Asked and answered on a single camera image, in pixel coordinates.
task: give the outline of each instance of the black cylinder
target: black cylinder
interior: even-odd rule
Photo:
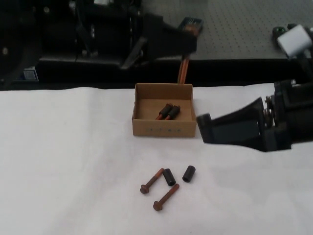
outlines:
[[[168,113],[172,110],[173,105],[172,104],[166,104],[166,106],[159,112],[159,114],[162,114],[164,118],[168,116]]]
[[[182,177],[182,180],[189,183],[191,181],[192,177],[194,176],[195,171],[196,171],[196,169],[194,166],[192,166],[192,165],[188,166],[184,176]]]
[[[171,119],[174,119],[179,113],[180,113],[180,106],[174,105],[168,115],[171,117]]]
[[[176,180],[175,180],[175,178],[174,178],[174,176],[173,176],[173,174],[172,174],[170,169],[165,169],[163,171],[163,175],[164,175],[164,178],[165,178],[168,186],[173,186],[173,185],[176,184]]]

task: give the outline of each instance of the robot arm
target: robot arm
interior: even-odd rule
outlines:
[[[6,83],[39,60],[128,69],[197,49],[195,36],[144,14],[141,0],[0,0],[0,32]]]

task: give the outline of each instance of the hex flange bolt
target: hex flange bolt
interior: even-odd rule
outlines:
[[[153,208],[158,212],[163,209],[163,204],[179,189],[179,184],[175,184],[161,200],[155,201]]]
[[[141,192],[142,194],[147,194],[147,193],[149,192],[150,186],[151,186],[155,181],[157,181],[158,178],[160,178],[160,176],[162,175],[163,171],[164,171],[164,169],[161,168],[161,169],[157,172],[157,174],[155,174],[155,176],[152,177],[151,180],[149,180],[148,183],[146,183],[145,185],[141,185],[140,192]]]

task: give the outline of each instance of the perforated table surface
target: perforated table surface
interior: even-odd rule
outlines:
[[[143,9],[173,26],[185,17],[203,19],[196,60],[282,59],[272,29],[313,26],[312,0],[143,0]]]

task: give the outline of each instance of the orange component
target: orange component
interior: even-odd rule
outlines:
[[[192,25],[186,25],[185,31],[191,32],[194,36],[198,37],[199,31]],[[186,76],[189,66],[190,55],[183,55],[181,58],[179,74],[178,74],[178,84],[185,84]]]

